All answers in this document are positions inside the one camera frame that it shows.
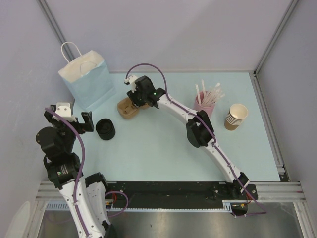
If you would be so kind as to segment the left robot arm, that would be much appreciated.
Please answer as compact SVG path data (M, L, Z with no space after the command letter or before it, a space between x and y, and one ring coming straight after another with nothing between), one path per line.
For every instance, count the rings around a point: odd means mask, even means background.
M56 103L45 109L51 127L41 129L36 142L44 152L48 179L64 198L80 238L115 238L117 232L106 211L109 185L101 173L84 177L80 159L72 149L79 135L94 131L92 112L82 112L80 123L70 103Z

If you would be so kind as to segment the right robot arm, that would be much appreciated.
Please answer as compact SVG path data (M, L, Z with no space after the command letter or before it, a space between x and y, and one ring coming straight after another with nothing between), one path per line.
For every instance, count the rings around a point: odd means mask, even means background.
M229 184L228 192L232 198L240 199L246 194L250 181L221 149L205 111L198 112L174 100L166 89L156 89L147 76L132 75L125 78L124 83L131 86L127 95L135 107L148 105L165 110L186 125L188 141L192 146L202 149L223 173L225 181Z

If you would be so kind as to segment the light blue paper bag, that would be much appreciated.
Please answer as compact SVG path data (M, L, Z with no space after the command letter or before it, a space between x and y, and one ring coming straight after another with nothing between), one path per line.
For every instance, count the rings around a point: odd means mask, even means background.
M115 94L106 61L94 50L68 60L58 73L75 102L85 110L93 111Z

